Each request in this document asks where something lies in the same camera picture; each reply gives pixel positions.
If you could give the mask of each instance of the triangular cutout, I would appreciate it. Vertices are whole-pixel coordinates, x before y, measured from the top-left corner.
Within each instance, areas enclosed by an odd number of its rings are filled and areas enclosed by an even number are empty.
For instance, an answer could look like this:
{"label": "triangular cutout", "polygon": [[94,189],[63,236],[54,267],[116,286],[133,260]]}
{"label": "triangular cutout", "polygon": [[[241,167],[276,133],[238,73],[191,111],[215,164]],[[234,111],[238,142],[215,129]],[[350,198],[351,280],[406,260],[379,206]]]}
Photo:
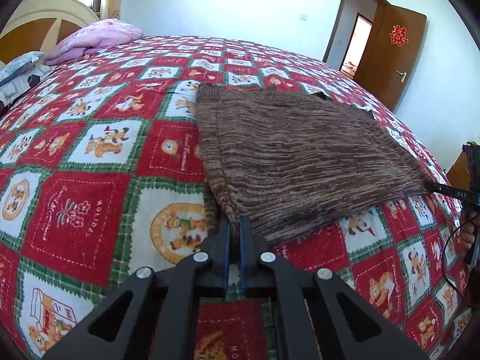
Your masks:
{"label": "triangular cutout", "polygon": [[122,325],[123,318],[134,293],[126,291],[100,315],[89,327],[88,333],[96,335],[107,342],[114,342]]}
{"label": "triangular cutout", "polygon": [[373,321],[343,292],[337,294],[337,300],[345,315],[346,322],[357,342],[364,342],[382,332],[380,326]]}

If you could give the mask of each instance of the silver screw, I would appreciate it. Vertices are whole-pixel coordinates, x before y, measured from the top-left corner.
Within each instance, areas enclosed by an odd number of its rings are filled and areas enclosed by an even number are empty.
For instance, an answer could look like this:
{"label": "silver screw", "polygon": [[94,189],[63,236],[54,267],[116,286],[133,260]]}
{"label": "silver screw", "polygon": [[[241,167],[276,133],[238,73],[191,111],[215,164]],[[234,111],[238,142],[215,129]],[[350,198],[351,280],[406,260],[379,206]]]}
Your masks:
{"label": "silver screw", "polygon": [[198,263],[203,263],[208,260],[208,254],[204,251],[200,251],[193,255],[193,259]]}
{"label": "silver screw", "polygon": [[317,271],[317,276],[319,279],[322,279],[322,280],[329,280],[332,278],[333,276],[333,273],[330,269],[328,268],[320,268],[318,271]]}
{"label": "silver screw", "polygon": [[152,275],[152,270],[147,266],[143,266],[142,268],[138,268],[135,274],[139,279],[146,279]]}
{"label": "silver screw", "polygon": [[264,252],[260,255],[260,259],[261,259],[264,263],[273,263],[276,258],[277,258],[277,256],[275,256],[275,254],[272,253],[272,252],[270,252],[270,251],[264,251]]}

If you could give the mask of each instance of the door lock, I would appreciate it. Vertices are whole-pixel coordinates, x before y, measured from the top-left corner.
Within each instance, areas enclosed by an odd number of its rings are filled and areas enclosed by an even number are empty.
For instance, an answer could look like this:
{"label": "door lock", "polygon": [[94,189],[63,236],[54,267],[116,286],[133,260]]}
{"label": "door lock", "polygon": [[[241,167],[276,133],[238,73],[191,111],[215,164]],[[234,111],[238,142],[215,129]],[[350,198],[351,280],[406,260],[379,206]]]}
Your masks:
{"label": "door lock", "polygon": [[405,77],[407,76],[407,72],[404,71],[402,73],[401,71],[397,71],[397,73],[402,76],[402,79],[400,80],[400,82],[402,83],[403,81],[405,81]]}

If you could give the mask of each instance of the headboard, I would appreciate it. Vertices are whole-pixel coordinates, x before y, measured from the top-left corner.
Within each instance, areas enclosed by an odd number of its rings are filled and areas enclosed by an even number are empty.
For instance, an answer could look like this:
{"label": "headboard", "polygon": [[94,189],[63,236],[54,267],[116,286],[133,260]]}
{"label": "headboard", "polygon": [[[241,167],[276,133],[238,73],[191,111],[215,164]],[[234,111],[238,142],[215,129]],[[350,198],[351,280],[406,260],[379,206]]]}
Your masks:
{"label": "headboard", "polygon": [[0,33],[0,68],[29,51],[48,52],[97,15],[78,0],[23,0]]}

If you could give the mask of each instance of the brown striped knit fabric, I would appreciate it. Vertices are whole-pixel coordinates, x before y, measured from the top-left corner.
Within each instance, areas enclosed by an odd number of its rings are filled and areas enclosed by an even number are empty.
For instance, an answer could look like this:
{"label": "brown striped knit fabric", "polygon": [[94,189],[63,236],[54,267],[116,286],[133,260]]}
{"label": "brown striped knit fabric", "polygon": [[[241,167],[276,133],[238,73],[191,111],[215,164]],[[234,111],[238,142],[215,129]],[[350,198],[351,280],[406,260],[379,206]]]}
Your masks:
{"label": "brown striped knit fabric", "polygon": [[426,173],[368,112],[330,98],[201,84],[196,115],[208,184],[234,238],[241,215],[275,244],[426,193]]}

